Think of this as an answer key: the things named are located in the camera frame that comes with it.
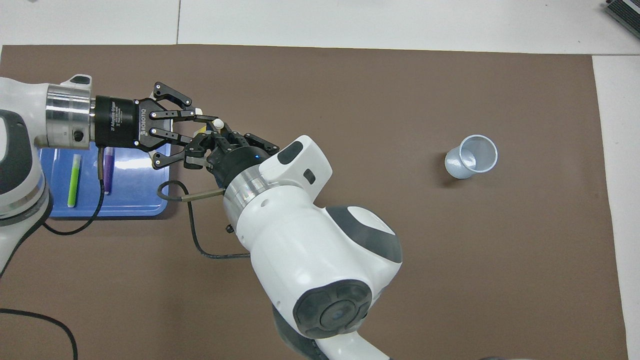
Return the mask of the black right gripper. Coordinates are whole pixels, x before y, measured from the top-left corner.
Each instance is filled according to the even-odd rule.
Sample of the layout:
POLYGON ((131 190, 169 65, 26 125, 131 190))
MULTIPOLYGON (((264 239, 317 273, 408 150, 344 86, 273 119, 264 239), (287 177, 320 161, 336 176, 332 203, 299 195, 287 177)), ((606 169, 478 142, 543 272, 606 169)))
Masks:
POLYGON ((235 177, 250 167, 265 162, 281 148, 252 133, 240 133, 225 125, 217 131, 200 132, 184 148, 183 166, 189 170, 207 170, 217 186, 226 188, 235 177), (220 146, 226 139, 229 145, 220 146))

